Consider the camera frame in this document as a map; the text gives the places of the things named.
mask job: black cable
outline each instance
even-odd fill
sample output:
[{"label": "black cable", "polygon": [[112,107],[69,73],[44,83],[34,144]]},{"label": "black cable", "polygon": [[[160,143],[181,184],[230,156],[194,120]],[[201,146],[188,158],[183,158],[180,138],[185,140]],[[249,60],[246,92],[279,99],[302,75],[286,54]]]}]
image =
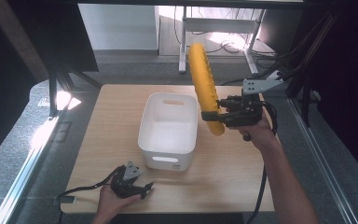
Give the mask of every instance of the black cable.
[{"label": "black cable", "polygon": [[255,60],[255,63],[256,63],[259,67],[269,69],[270,66],[265,66],[265,65],[261,64],[260,61],[275,61],[275,60],[274,60],[274,59],[264,59],[264,58],[260,58],[260,59],[256,59],[256,60]]},{"label": "black cable", "polygon": [[241,17],[242,19],[245,17],[245,12],[246,12],[246,9],[248,9],[248,8],[244,8],[244,9],[243,9],[243,12],[242,12],[242,17]]},{"label": "black cable", "polygon": [[231,80],[231,81],[227,81],[227,82],[221,84],[220,86],[226,86],[226,85],[229,84],[229,83],[234,83],[234,82],[239,82],[239,81],[243,81],[243,78],[241,78],[241,79],[235,79],[235,80]]},{"label": "black cable", "polygon": [[263,199],[264,188],[266,187],[266,182],[267,182],[267,172],[266,172],[266,167],[264,167],[263,174],[261,176],[260,190],[258,191],[258,196],[257,196],[257,203],[255,204],[255,210],[252,213],[252,215],[249,217],[246,224],[250,224],[253,221],[253,219],[257,216],[258,211],[260,210],[260,204]]},{"label": "black cable", "polygon": [[203,18],[202,14],[201,14],[201,12],[200,12],[200,9],[201,9],[201,7],[199,7],[199,14],[200,14],[200,15],[201,15],[201,17]]},{"label": "black cable", "polygon": [[252,17],[253,17],[254,13],[255,13],[255,9],[252,11],[251,20],[252,20]]},{"label": "black cable", "polygon": [[277,53],[274,51],[258,51],[258,50],[254,50],[252,49],[252,53],[254,54],[254,56],[259,56],[259,57],[267,57],[267,58],[274,58],[277,57]]},{"label": "black cable", "polygon": [[[302,52],[302,49],[306,46],[306,44],[309,42],[310,37],[314,34],[314,32],[317,30],[317,28],[320,26],[320,24],[328,17],[328,13],[324,14],[323,17],[321,17],[321,19],[312,27],[312,29],[309,31],[309,33],[303,37],[303,39],[298,43],[298,45],[292,49],[290,52],[287,52],[283,55],[265,55],[266,53],[271,53],[271,52],[260,52],[260,51],[256,51],[256,50],[252,50],[252,54],[256,57],[263,57],[266,59],[273,59],[275,60],[275,64],[273,64],[269,69],[267,69],[266,71],[256,75],[255,77],[259,77],[262,78],[268,74],[270,74],[271,72],[278,70],[280,67],[289,64],[293,59],[295,59],[300,52]],[[295,72],[288,72],[288,77],[292,77]]]},{"label": "black cable", "polygon": [[58,223],[62,223],[63,211],[60,209],[60,216],[58,217]]},{"label": "black cable", "polygon": [[240,9],[240,8],[237,8],[237,14],[235,15],[235,19],[238,18],[238,15],[240,14],[240,11],[241,11],[241,9]]},{"label": "black cable", "polygon": [[175,11],[173,12],[173,30],[175,31],[176,40],[178,41],[179,45],[182,43],[179,41],[178,34],[176,33],[176,6]]},{"label": "black cable", "polygon": [[232,7],[231,10],[227,13],[227,15],[225,16],[225,19],[227,19],[228,14],[229,14],[232,10],[234,10],[233,7]]},{"label": "black cable", "polygon": [[[268,103],[263,101],[261,103],[262,106],[264,106],[267,109],[267,112],[269,113],[269,116],[271,117],[271,121],[272,121],[272,132],[274,133],[274,135],[276,134],[277,130],[278,130],[278,113],[276,108]],[[258,211],[260,209],[260,204],[261,201],[263,199],[263,194],[264,194],[264,189],[266,187],[266,182],[267,182],[267,172],[266,172],[266,166],[263,167],[263,174],[261,176],[261,184],[260,184],[260,191],[258,191],[258,196],[257,196],[257,202],[255,204],[255,210],[252,213],[252,215],[249,217],[248,221],[246,222],[246,224],[250,224],[252,222],[252,220],[257,216]]]},{"label": "black cable", "polygon": [[303,66],[303,63],[299,64],[296,68],[292,69],[291,71],[285,72],[282,76],[275,78],[275,80],[281,79],[281,80],[285,81],[285,80],[293,77],[297,72],[299,72],[301,70],[302,66]]},{"label": "black cable", "polygon": [[71,194],[71,193],[75,193],[75,192],[78,192],[78,191],[83,191],[83,190],[92,190],[92,189],[97,189],[103,185],[105,185],[107,183],[107,181],[109,181],[109,179],[115,175],[117,172],[118,172],[118,169],[121,168],[121,166],[119,166],[118,168],[116,168],[112,173],[110,173],[103,181],[95,184],[95,185],[92,185],[92,186],[88,186],[88,187],[78,187],[78,188],[75,188],[75,189],[68,189],[66,192],[64,193],[61,193],[59,195],[57,195],[56,197],[54,197],[54,200],[59,200],[61,197],[65,196],[65,195],[68,195],[68,194]]},{"label": "black cable", "polygon": [[[191,11],[191,17],[193,17],[193,7],[191,7],[190,9]],[[194,32],[191,32],[192,35],[205,35],[205,34],[208,34],[208,32],[199,32],[199,33],[194,33]]]},{"label": "black cable", "polygon": [[228,42],[226,44],[223,44],[225,43],[226,41],[228,40],[224,40],[222,41],[222,43],[220,43],[220,46],[222,47],[222,49],[227,52],[227,53],[230,53],[230,54],[236,54],[238,52],[240,52],[241,50],[240,49],[237,49],[237,50],[230,50],[230,49],[227,49],[227,46],[229,46],[230,44],[235,44],[234,42]]},{"label": "black cable", "polygon": [[205,53],[214,53],[217,52],[219,50],[221,50],[223,48],[222,44],[220,44],[220,49],[215,49],[215,50],[205,50]]}]

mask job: black curtain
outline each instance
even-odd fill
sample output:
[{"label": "black curtain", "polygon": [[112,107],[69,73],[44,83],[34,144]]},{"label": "black curtain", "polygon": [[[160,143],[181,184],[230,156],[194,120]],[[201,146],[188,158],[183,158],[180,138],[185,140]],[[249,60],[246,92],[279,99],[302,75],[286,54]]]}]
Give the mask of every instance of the black curtain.
[{"label": "black curtain", "polygon": [[358,1],[347,1],[311,73],[320,112],[358,161]]},{"label": "black curtain", "polygon": [[98,71],[77,4],[8,2],[46,66],[54,58],[62,69],[69,66],[79,72]]}]

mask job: gray floor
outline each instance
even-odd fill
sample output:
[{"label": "gray floor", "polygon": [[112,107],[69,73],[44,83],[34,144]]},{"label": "gray floor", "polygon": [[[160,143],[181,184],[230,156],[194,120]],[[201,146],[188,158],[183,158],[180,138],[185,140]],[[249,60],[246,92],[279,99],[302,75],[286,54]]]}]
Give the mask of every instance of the gray floor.
[{"label": "gray floor", "polygon": [[[103,84],[192,84],[189,74],[178,74],[177,57],[117,56],[99,52],[96,53],[96,58],[100,72],[88,74]],[[211,58],[210,62],[217,85],[248,77],[249,69],[242,59]],[[99,93],[99,90],[82,79],[75,76],[72,78],[77,85],[72,94],[81,104],[61,116],[53,137],[45,147],[31,180],[21,195],[10,223],[57,223],[59,220],[60,211],[57,206],[51,204],[52,198],[66,188]],[[295,114],[283,94],[284,88],[282,85],[266,92],[265,98],[278,110],[278,135],[287,157],[309,194],[321,223],[345,223],[337,201],[332,196],[305,136],[300,131]],[[31,149],[33,133],[48,117],[48,107],[38,106],[41,99],[48,98],[48,83],[45,81],[36,85],[30,98],[20,119],[0,147],[0,204]],[[326,125],[316,105],[310,107],[310,123],[328,164],[358,218],[357,162]],[[121,216],[115,223],[243,223],[242,216],[246,220],[250,213]],[[91,219],[92,215],[63,215],[62,223],[90,223]],[[274,213],[260,213],[255,220],[255,223],[275,222]]]}]

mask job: wooden tabletop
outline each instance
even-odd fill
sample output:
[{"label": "wooden tabletop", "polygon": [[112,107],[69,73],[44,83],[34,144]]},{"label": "wooden tabletop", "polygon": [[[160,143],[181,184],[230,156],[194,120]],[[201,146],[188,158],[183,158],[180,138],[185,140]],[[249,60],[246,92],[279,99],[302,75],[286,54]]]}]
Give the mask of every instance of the wooden tabletop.
[{"label": "wooden tabletop", "polygon": [[[216,87],[220,99],[240,95],[241,87]],[[134,183],[154,182],[147,197],[122,213],[225,213],[253,211],[260,187],[263,161],[252,143],[237,131],[214,136],[198,120],[197,143],[190,167],[183,172],[145,167],[138,134],[146,101],[154,92],[196,97],[193,86],[105,85],[102,87],[67,189],[92,186],[115,168],[133,161],[143,174]],[[62,204],[64,213],[95,213],[99,189],[79,191],[75,203]],[[261,211],[273,211],[269,184]]]}]

